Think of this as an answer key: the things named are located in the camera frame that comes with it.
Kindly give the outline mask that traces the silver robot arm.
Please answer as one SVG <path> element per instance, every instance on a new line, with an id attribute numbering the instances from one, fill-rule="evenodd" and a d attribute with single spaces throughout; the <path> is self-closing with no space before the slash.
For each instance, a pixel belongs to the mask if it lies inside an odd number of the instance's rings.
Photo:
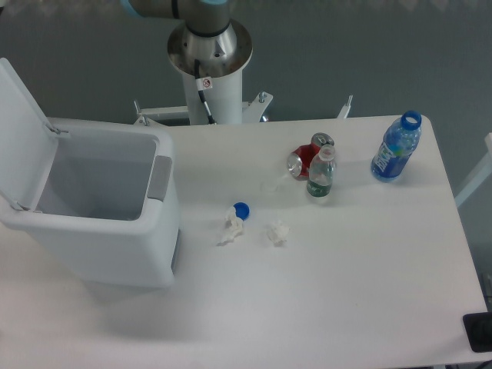
<path id="1" fill-rule="evenodd" d="M 201 37 L 220 35 L 231 23 L 229 1 L 129 0 L 120 4 L 136 17 L 182 20 Z"/>

